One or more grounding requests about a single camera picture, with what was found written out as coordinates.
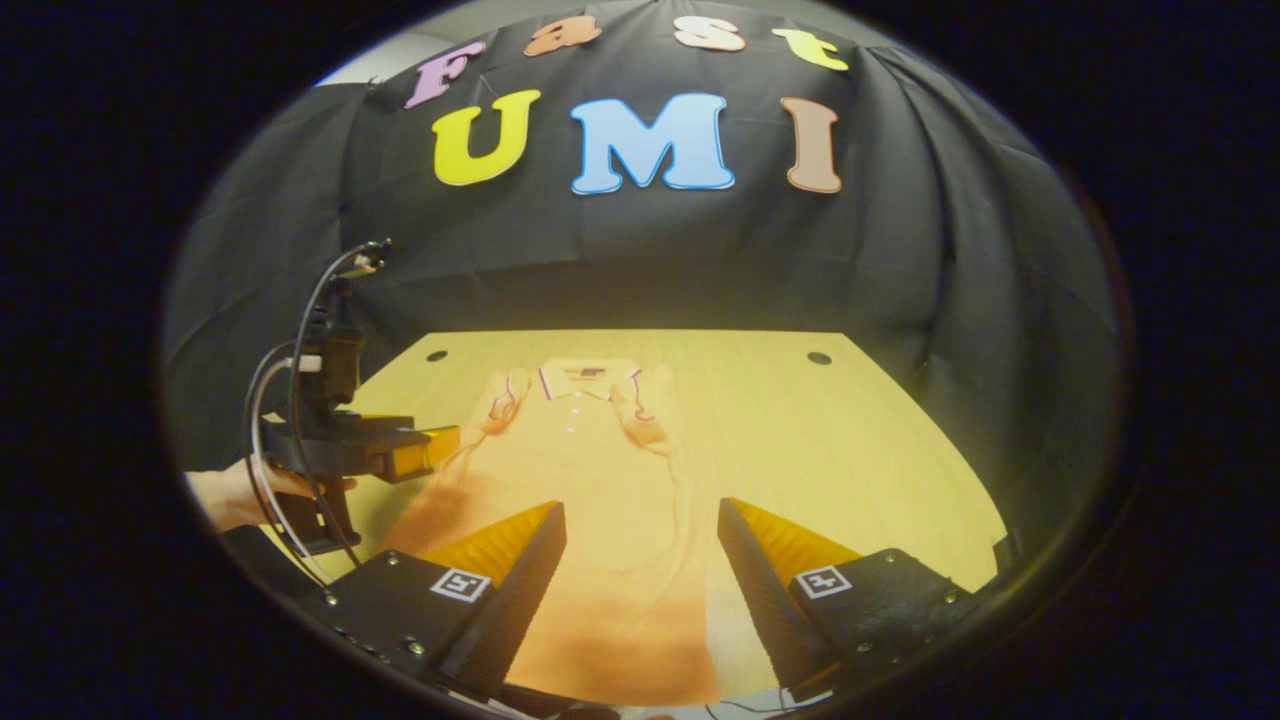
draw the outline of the black cloth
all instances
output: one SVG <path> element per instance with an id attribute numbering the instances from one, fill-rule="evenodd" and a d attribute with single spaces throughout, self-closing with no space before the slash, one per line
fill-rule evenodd
<path id="1" fill-rule="evenodd" d="M 573 12 L 490 32 L 443 96 L 408 110 L 413 67 L 378 86 L 314 88 L 236 159 L 174 273 L 164 372 L 180 461 L 239 456 L 250 372 L 292 336 L 324 260 L 390 237 L 390 265 L 353 299 L 371 331 L 366 377 L 431 332 L 841 332 L 946 432 L 1023 547 L 1042 547 L 1107 462 L 1125 366 L 1102 240 L 1053 165 L 974 91 L 899 47 L 801 28 L 836 45 L 850 68 L 835 72 L 772 35 L 800 27 L 785 18 L 710 3 L 585 12 L 602 29 L 589 45 L 524 55 L 534 31 Z M 748 47 L 681 45 L 672 20 L 690 14 L 732 22 Z M 470 146 L 488 152 L 492 101 L 530 88 L 541 97 L 520 161 L 486 182 L 442 183 L 431 124 L 479 105 Z M 625 176 L 617 192 L 571 191 L 573 106 L 617 97 L 652 123 L 684 92 L 726 99 L 733 187 L 659 177 L 641 188 Z M 783 96 L 837 113 L 841 192 L 787 183 Z"/>

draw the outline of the black backdrop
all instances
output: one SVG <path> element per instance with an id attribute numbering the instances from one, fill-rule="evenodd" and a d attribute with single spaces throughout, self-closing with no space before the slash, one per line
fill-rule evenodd
<path id="1" fill-rule="evenodd" d="M 598 38 L 524 55 L 534 31 L 580 12 Z M 681 15 L 727 19 L 748 46 L 686 47 L 672 37 Z M 357 291 L 366 377 L 429 332 L 842 332 L 914 395 L 1038 552 L 1114 450 L 1116 270 L 1050 160 L 974 91 L 910 51 L 803 28 L 850 65 L 818 67 L 771 32 L 792 27 L 716 3 L 603 3 L 475 38 L 484 53 L 408 110 L 415 67 L 306 92 L 214 187 L 175 269 L 163 375 L 183 466 L 239 457 L 238 397 L 291 336 L 317 268 L 392 237 L 390 269 Z M 438 118 L 483 108 L 471 149 L 484 152 L 498 137 L 489 104 L 529 88 L 541 97 L 513 168 L 463 187 L 434 176 Z M 618 97 L 652 123 L 685 92 L 726 99 L 733 187 L 570 190 L 582 170 L 573 106 Z M 787 183 L 783 96 L 836 110 L 841 192 Z"/>
<path id="2" fill-rule="evenodd" d="M 910 693 L 901 714 L 1274 714 L 1262 498 L 1276 225 L 1260 161 L 1276 106 L 1274 9 L 856 9 L 946 59 L 1079 176 L 1112 225 L 1138 316 L 1119 468 L 1137 484 L 1121 521 L 1085 538 L 1102 543 L 1092 564 L 1043 612 L 959 678 Z M 36 471 L 18 473 L 9 502 L 28 534 L 4 574 L 15 633 L 0 687 L 15 716 L 422 712 L 264 605 L 205 539 L 157 452 L 146 361 L 160 359 L 169 252 L 210 178 L 284 96 L 421 12 L 44 5 L 6 24 L 22 29 L 10 79 L 32 111 L 13 115 L 9 136 L 31 178 L 9 196 L 27 211 L 5 270 L 24 300 L 10 336 L 22 372 L 5 389 L 37 411 L 19 423 L 35 425 L 23 457 Z"/>

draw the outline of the cable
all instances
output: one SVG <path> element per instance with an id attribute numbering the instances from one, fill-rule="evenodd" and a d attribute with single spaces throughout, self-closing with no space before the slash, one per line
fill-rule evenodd
<path id="1" fill-rule="evenodd" d="M 262 380 L 257 383 L 256 388 L 253 388 L 253 418 L 257 418 L 259 414 L 262 411 L 262 395 L 266 392 L 266 386 L 268 383 L 271 382 L 271 377 L 275 375 L 275 373 L 279 373 L 280 370 L 288 366 L 289 366 L 288 359 L 282 359 L 276 361 L 274 365 L 268 368 L 266 375 L 264 375 Z M 311 564 L 315 566 L 316 574 L 324 578 L 325 580 L 324 584 L 333 583 L 333 578 L 330 578 L 329 574 L 320 568 L 320 564 L 316 562 L 316 559 L 312 557 L 311 552 L 307 551 L 307 547 L 302 544 L 302 539 L 298 538 L 297 533 L 293 532 L 293 525 L 289 524 L 288 518 L 284 516 L 284 510 L 280 509 L 280 501 L 275 497 L 275 493 L 271 492 L 271 488 L 266 486 L 266 466 L 262 462 L 262 428 L 256 421 L 250 427 L 250 438 L 253 443 L 253 455 L 252 455 L 253 466 L 257 469 L 259 475 L 261 475 L 262 478 L 262 486 L 264 486 L 262 489 L 266 491 L 266 498 L 268 501 L 271 502 L 271 509 L 275 510 L 275 516 L 280 520 L 280 524 L 284 525 L 284 530 L 289 533 L 289 538 L 292 538 L 293 542 L 297 544 L 297 548 L 302 552 L 302 556 L 310 560 Z"/>
<path id="2" fill-rule="evenodd" d="M 289 343 L 283 342 L 283 343 L 273 347 L 271 350 L 269 350 L 268 354 L 262 356 L 262 360 L 259 361 L 259 364 L 257 364 L 257 369 L 253 370 L 253 377 L 250 380 L 248 391 L 246 391 L 246 393 L 244 393 L 244 414 L 243 414 L 243 423 L 241 425 L 241 428 L 243 430 L 241 441 L 242 441 L 243 451 L 244 451 L 244 473 L 248 475 L 248 484 L 250 484 L 250 488 L 253 491 L 253 497 L 257 500 L 257 506 L 262 511 L 262 519 L 265 519 L 268 521 L 268 524 L 271 527 L 271 532 L 275 533 L 275 537 L 280 541 L 280 544 L 285 550 L 288 550 L 289 555 L 293 556 L 293 559 L 297 561 L 298 566 L 302 568 L 302 570 L 305 570 L 306 574 L 310 575 L 311 579 L 314 579 L 317 584 L 323 585 L 324 580 L 321 580 L 315 573 L 311 571 L 311 568 L 308 568 L 302 561 L 302 556 L 298 555 L 298 552 L 297 552 L 297 550 L 294 550 L 293 544 L 291 544 L 289 541 L 285 539 L 284 533 L 280 532 L 280 528 L 278 528 L 276 524 L 271 521 L 271 511 L 268 510 L 266 501 L 262 500 L 262 493 L 257 488 L 257 479 L 255 478 L 255 474 L 253 474 L 253 464 L 250 461 L 250 457 L 253 455 L 253 443 L 252 443 L 251 428 L 252 428 L 252 425 L 255 423 L 257 423 L 257 418 L 252 413 L 252 410 L 253 410 L 253 391 L 257 387 L 259 382 L 261 380 L 262 372 L 266 370 L 266 365 L 273 359 L 275 359 L 278 355 L 280 355 L 280 352 L 284 352 L 284 351 L 289 350 L 289 347 L 291 347 Z"/>
<path id="3" fill-rule="evenodd" d="M 302 310 L 302 322 L 298 324 L 298 334 L 293 341 L 293 359 L 291 363 L 291 378 L 289 378 L 289 429 L 293 432 L 293 442 L 298 446 L 298 456 L 302 459 L 302 478 L 311 486 L 311 492 L 315 495 L 316 505 L 320 507 L 320 512 L 324 515 L 325 524 L 333 528 L 338 533 L 338 539 L 342 541 L 342 548 L 347 552 L 347 557 L 351 562 L 358 568 L 360 559 L 356 557 L 356 552 L 351 548 L 351 542 L 347 539 L 347 534 L 342 532 L 338 521 L 334 520 L 333 512 L 329 511 L 329 503 L 325 501 L 324 496 L 320 493 L 320 487 L 316 484 L 315 473 L 311 470 L 311 461 L 307 460 L 307 454 L 302 447 L 302 434 L 298 430 L 298 383 L 300 383 L 300 363 L 302 361 L 302 338 L 307 332 L 307 323 L 311 320 L 311 311 L 315 309 L 316 302 L 320 300 L 320 293 L 324 291 L 325 284 L 329 283 L 329 278 L 333 277 L 334 272 L 342 266 L 343 263 L 360 255 L 361 252 L 369 252 L 379 246 L 376 242 L 366 242 L 358 247 L 353 247 L 338 256 L 329 268 L 320 275 L 320 281 L 316 282 L 315 288 L 311 291 L 311 299 L 307 300 L 306 307 Z"/>

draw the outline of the white cable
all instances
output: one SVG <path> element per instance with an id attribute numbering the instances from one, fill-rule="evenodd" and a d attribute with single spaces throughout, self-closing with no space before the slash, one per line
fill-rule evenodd
<path id="1" fill-rule="evenodd" d="M 307 552 L 307 547 L 302 544 L 302 541 L 298 539 L 297 533 L 293 532 L 293 527 L 289 525 L 289 520 L 284 516 L 284 511 L 280 510 L 280 501 L 275 498 L 275 492 L 273 492 L 271 487 L 268 484 L 266 464 L 262 462 L 262 428 L 259 424 L 262 413 L 262 396 L 266 393 L 268 383 L 271 382 L 271 375 L 279 373 L 280 370 L 288 368 L 293 363 L 288 357 L 279 360 L 276 364 L 268 368 L 266 374 L 262 375 L 262 380 L 257 384 L 256 388 L 253 388 L 253 405 L 251 407 L 252 420 L 250 421 L 250 441 L 253 443 L 253 473 L 259 477 L 259 480 L 262 483 L 262 492 L 266 495 L 266 500 L 270 501 L 271 510 L 275 510 L 275 518 L 280 521 L 282 525 L 284 525 L 284 530 L 289 533 L 289 537 L 293 539 L 293 544 L 298 548 L 298 552 L 301 552 L 302 555 L 302 560 L 303 561 L 310 560 L 311 568 L 315 569 L 317 575 L 324 578 L 325 583 L 333 583 L 333 578 L 330 578 L 328 573 L 320 569 L 320 564 L 316 561 L 315 557 L 311 556 L 310 552 Z"/>

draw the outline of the blue letter m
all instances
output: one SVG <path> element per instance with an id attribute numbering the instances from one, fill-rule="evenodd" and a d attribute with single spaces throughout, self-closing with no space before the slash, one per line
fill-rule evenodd
<path id="1" fill-rule="evenodd" d="M 733 184 L 719 154 L 717 119 L 724 99 L 719 95 L 690 92 L 676 95 L 658 114 L 652 127 L 621 100 L 593 100 L 570 111 L 582 123 L 582 176 L 573 181 L 573 192 L 596 195 L 622 187 L 622 176 L 613 172 L 611 152 L 617 154 L 627 174 L 640 187 L 648 187 L 658 165 L 672 149 L 671 168 L 662 179 L 682 190 L 723 190 Z"/>

